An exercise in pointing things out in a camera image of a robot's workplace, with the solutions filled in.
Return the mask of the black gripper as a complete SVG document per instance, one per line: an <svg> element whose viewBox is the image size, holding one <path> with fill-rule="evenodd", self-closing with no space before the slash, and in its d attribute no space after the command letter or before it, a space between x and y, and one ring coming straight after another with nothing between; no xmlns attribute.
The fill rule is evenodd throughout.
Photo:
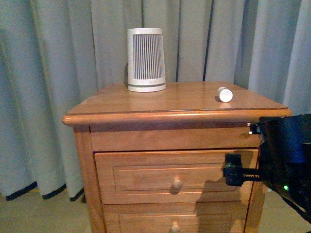
<svg viewBox="0 0 311 233"><path fill-rule="evenodd" d="M260 134L259 170L243 168L240 154L225 155L224 178L229 186L260 180L311 220L311 116L262 116L248 123L249 134Z"/></svg>

